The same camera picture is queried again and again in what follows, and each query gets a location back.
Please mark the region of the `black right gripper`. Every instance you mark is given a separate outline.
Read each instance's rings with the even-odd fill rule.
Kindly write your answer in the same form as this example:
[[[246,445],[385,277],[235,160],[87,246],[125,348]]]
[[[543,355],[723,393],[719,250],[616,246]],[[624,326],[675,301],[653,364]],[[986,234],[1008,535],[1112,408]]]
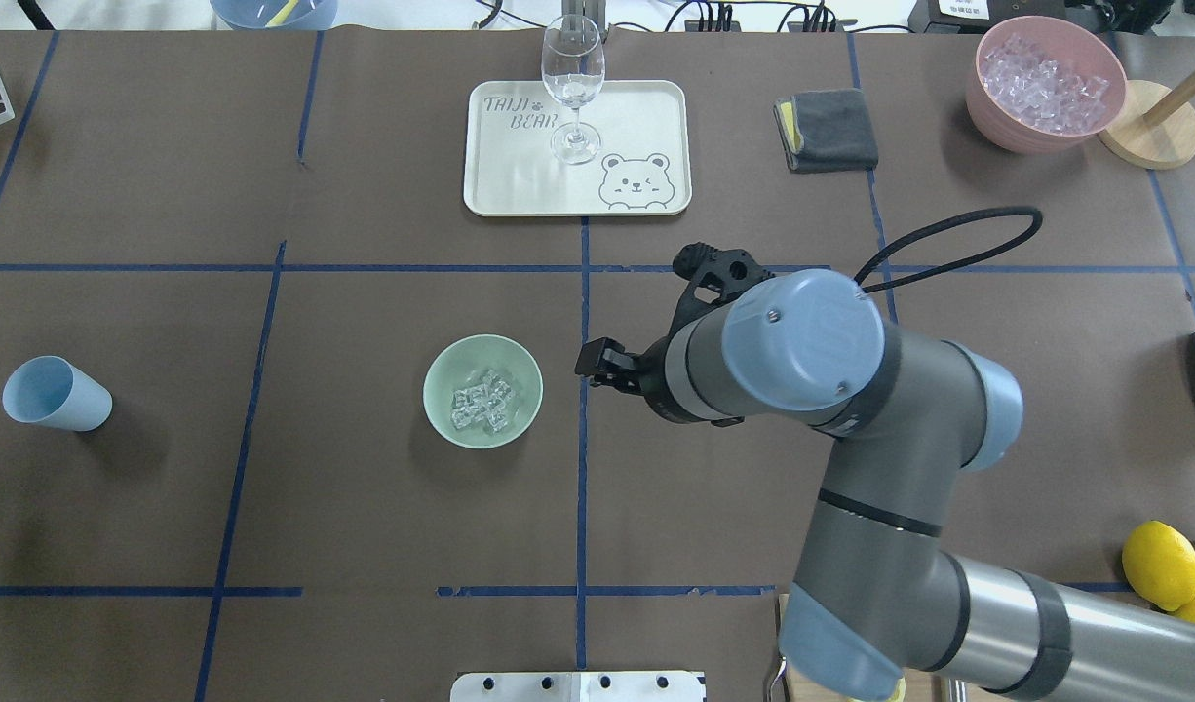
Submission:
[[[744,422],[743,416],[727,416],[705,403],[688,374],[687,348],[687,336],[660,338],[643,355],[626,350],[615,338],[592,338],[581,346],[574,373],[592,387],[643,396],[649,408],[672,423],[728,427]]]

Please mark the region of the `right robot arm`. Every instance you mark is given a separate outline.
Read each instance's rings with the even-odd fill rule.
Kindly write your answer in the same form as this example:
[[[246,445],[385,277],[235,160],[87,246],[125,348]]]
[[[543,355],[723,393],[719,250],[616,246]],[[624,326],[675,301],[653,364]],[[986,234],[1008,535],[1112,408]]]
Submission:
[[[676,423],[776,414],[833,438],[779,630],[813,683],[877,701],[913,669],[1017,701],[1195,701],[1193,623],[940,547],[960,475],[1021,434],[1021,387],[850,277],[752,283],[643,354],[593,338],[576,373]]]

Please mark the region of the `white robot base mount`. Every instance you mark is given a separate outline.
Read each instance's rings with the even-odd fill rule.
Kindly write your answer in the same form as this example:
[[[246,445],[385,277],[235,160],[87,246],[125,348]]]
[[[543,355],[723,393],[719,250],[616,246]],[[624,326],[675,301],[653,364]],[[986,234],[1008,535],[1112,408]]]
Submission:
[[[451,701],[706,701],[701,672],[473,672],[451,685]]]

